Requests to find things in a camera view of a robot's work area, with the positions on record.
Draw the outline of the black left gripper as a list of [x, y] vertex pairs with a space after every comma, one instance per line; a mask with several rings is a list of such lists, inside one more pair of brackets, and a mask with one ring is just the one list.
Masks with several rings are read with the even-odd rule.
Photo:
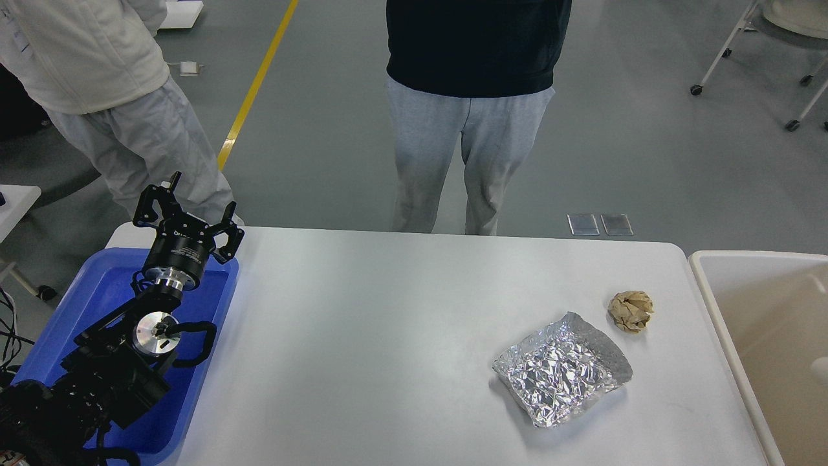
[[[245, 231], [234, 221], [237, 203], [228, 203], [221, 221], [215, 225], [187, 221], [174, 195], [181, 175], [174, 172], [167, 186], [151, 184], [143, 190], [133, 225], [157, 231], [142, 266], [143, 277], [153, 281], [172, 278], [182, 283], [184, 291], [189, 291], [201, 284], [210, 254], [218, 263], [235, 257]], [[216, 247], [215, 238], [221, 235], [226, 236], [226, 242]]]

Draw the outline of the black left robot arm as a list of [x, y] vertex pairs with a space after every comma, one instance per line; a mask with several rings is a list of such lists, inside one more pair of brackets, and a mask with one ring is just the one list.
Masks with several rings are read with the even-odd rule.
[[111, 425], [127, 428], [171, 387], [170, 368], [195, 368], [210, 356], [215, 322], [178, 321], [186, 292], [201, 284], [210, 258], [232, 260], [245, 236], [228, 203], [215, 225], [183, 211], [168, 186], [144, 189], [136, 227], [156, 232], [146, 261], [133, 275], [134, 296], [81, 331], [53, 386], [32, 379], [2, 391], [2, 458], [26, 465], [104, 465], [109, 458], [141, 463], [137, 453], [106, 447]]

